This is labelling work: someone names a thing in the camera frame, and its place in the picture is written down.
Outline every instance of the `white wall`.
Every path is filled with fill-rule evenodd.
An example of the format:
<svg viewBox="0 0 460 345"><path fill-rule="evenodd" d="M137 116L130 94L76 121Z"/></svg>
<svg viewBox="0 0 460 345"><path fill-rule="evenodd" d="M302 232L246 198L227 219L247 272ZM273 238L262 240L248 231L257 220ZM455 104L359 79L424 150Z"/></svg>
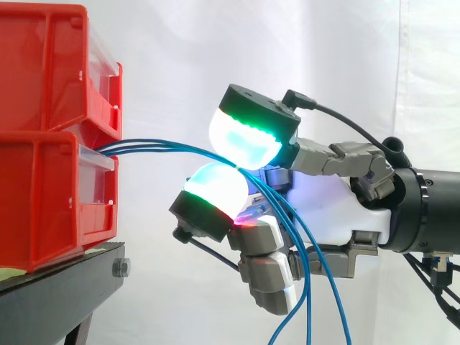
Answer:
<svg viewBox="0 0 460 345"><path fill-rule="evenodd" d="M448 1L431 4L446 6L434 18L422 15L431 13L429 1L406 6L408 0L81 3L124 65L125 138L171 139L210 149L208 124L229 83L273 98L293 88L343 111L378 139L396 132L405 140L414 165L459 169L457 149L448 150L448 157L439 154L441 148L452 147L459 130L454 117L458 103L450 110L436 103L440 98L456 99L459 91L456 37L445 46L432 46L438 36L458 27ZM407 65L398 62L400 8L407 28L408 18L416 21L408 33L410 41L415 48L423 46L403 50L411 61ZM444 20L444 13L450 21ZM402 68L411 80L401 78ZM428 80L446 77L428 88L417 75ZM413 97L402 100L408 86ZM418 103L417 94L422 99L431 96L436 108L422 113L427 104ZM437 124L446 125L433 127L431 114L436 114ZM319 142L362 140L324 115L302 116L301 134ZM420 116L426 126L411 131ZM439 131L435 147L425 141L433 129ZM281 317L254 304L235 272L171 236L176 220L167 210L185 178L205 162L185 154L121 158L116 240L126 242L132 274L94 313L89 345L266 344L281 322ZM227 243L209 244L238 260ZM459 334L402 257L388 253L359 258L357 271L356 279L338 281L354 344L433 344L436 337L442 344L459 342ZM313 343L344 344L326 278L313 277L312 292ZM302 310L278 344L301 344L304 339Z"/></svg>

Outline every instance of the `blue wire bundle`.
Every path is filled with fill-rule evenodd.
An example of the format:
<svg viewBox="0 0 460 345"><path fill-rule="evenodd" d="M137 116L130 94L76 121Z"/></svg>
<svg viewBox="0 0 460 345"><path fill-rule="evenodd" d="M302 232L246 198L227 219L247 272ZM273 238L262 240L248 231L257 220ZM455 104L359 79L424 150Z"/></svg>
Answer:
<svg viewBox="0 0 460 345"><path fill-rule="evenodd" d="M126 145L129 143L147 143L147 144L134 144L134 145ZM236 167L236 165L229 160L219 156L215 153L206 151L204 149L200 149L197 147L193 147L186 144L181 144L178 142L169 142L167 140L160 140L160 139L125 139L121 140L120 142L115 142L113 144L105 145L103 147L99 147L98 151L106 156L116 156L116 155L126 155L131 153L144 153L144 152L192 152L199 155L203 155L205 157L209 157L214 160L218 160L224 164L230 165L231 167ZM331 270L327 264L326 259L323 256L321 249L319 248L318 244L316 243L315 239L313 238L312 233L303 222L302 218L297 214L297 212L293 209L293 207L276 191L274 191L270 186L264 184L261 180L257 179L255 176L250 175L248 172L244 170L239 170L239 172L251 183L253 183L261 192L261 194L268 200L271 207L273 207L277 217L281 220L283 226L286 228L286 231L289 233L290 237L293 239L295 246L298 248L300 258L302 259L302 263L305 269L305 284L303 287L302 295L295 305L295 307L291 310L291 312L286 316L283 322L278 326L276 331L273 333L272 338L269 341L269 345L275 343L276 338L280 334L281 330L288 324L290 319L297 313L297 311L302 306L305 299L307 300L307 345L311 344L311 280L310 280L310 265L308 261L308 254L305 249L305 245L301 236L299 235L297 229L294 227L292 221L289 219L288 215L282 209L280 203L282 203L297 219L299 224L302 226L303 230L306 232L308 238L310 239L311 244L315 248L316 252L318 253L318 258L321 261L322 267L326 271L327 277L331 284L331 288L333 290L334 297L336 299L337 307L339 309L339 313L342 320L342 325L344 327L344 333L346 337L347 345L351 345L351 337L348 329L348 324L346 322L346 316L344 307L341 303L340 295L337 290L336 284L334 282L334 278L331 274Z"/></svg>

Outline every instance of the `bolt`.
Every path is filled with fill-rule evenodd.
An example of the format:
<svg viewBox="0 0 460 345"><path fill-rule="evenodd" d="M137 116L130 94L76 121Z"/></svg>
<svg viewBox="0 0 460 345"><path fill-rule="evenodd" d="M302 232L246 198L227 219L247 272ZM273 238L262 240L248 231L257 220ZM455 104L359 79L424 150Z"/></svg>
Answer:
<svg viewBox="0 0 460 345"><path fill-rule="evenodd" d="M131 272L131 260L129 259L115 259L112 265L112 275L118 278L126 278Z"/></svg>

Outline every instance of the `red storage bin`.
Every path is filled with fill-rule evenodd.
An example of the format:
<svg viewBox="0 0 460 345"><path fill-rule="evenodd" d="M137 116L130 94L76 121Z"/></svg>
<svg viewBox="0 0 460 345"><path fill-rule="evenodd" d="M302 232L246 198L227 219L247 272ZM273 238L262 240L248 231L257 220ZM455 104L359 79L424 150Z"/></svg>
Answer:
<svg viewBox="0 0 460 345"><path fill-rule="evenodd" d="M0 130L120 140L121 74L83 6L0 2Z"/></svg>
<svg viewBox="0 0 460 345"><path fill-rule="evenodd" d="M118 162L70 132L0 132L0 267L33 272L116 236Z"/></svg>

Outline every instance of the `gray metal bracket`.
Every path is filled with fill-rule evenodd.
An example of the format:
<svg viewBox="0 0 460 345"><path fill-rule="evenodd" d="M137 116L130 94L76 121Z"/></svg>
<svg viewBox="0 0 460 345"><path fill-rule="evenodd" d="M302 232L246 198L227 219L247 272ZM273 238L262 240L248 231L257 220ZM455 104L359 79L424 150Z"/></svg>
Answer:
<svg viewBox="0 0 460 345"><path fill-rule="evenodd" d="M353 231L350 242L345 246L320 246L334 277L353 278L358 255L378 255L377 232ZM326 275L313 247L307 248L310 272L314 275ZM287 257L294 280L305 277L300 255L291 251Z"/></svg>
<svg viewBox="0 0 460 345"><path fill-rule="evenodd" d="M356 183L366 201L382 199L395 190L395 171L385 154L372 144L342 142L329 147L298 138L299 152L290 169L310 176L334 175L358 178Z"/></svg>

